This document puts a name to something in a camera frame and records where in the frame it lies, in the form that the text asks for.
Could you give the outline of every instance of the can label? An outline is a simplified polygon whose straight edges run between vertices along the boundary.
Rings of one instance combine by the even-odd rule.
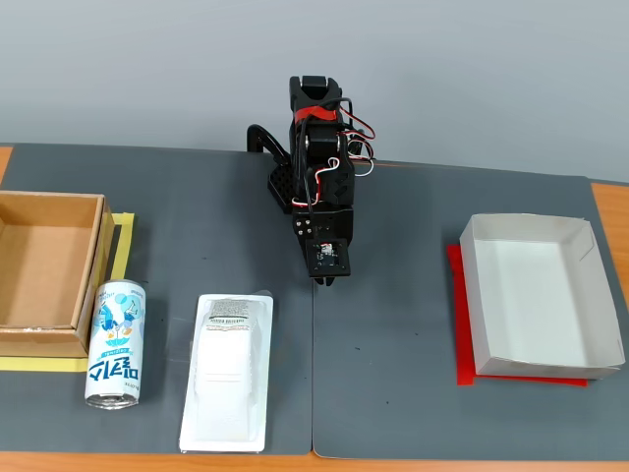
[[[145,303],[144,290],[128,281],[106,282],[96,292],[86,398],[140,396]]]

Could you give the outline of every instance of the red mat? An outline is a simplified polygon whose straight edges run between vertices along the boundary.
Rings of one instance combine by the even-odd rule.
[[[470,312],[468,296],[465,290],[463,274],[463,258],[461,246],[450,245],[447,248],[452,278],[454,280],[454,311],[456,335],[456,383],[459,386],[474,385],[474,379],[500,379],[505,381],[539,382],[542,384],[563,384],[572,386],[588,386],[586,379],[548,379],[543,377],[506,377],[477,376],[474,365],[474,347],[472,346],[472,330],[470,328]]]

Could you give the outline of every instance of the cardboard box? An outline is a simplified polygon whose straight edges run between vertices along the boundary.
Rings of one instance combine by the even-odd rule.
[[[588,221],[476,214],[461,251],[478,374],[601,379],[624,364]]]
[[[0,356],[87,357],[113,228],[102,195],[0,191]]]

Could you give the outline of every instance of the gray mat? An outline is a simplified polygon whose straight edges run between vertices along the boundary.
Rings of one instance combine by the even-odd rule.
[[[266,190],[270,156],[133,147],[17,146],[5,190],[103,193],[137,222],[127,277],[146,290],[140,405],[85,405],[85,374],[0,373],[0,449],[178,452],[203,293],[268,289],[275,313],[266,454],[312,432],[312,286],[290,219]]]
[[[314,295],[314,450],[395,459],[629,459],[629,369],[588,388],[456,385],[445,248],[470,216],[592,222],[625,349],[629,317],[590,182],[480,169],[377,167],[359,179],[352,276]]]

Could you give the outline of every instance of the clear plastic packaging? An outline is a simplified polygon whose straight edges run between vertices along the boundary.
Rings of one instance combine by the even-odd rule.
[[[202,295],[179,448],[264,449],[273,299]]]

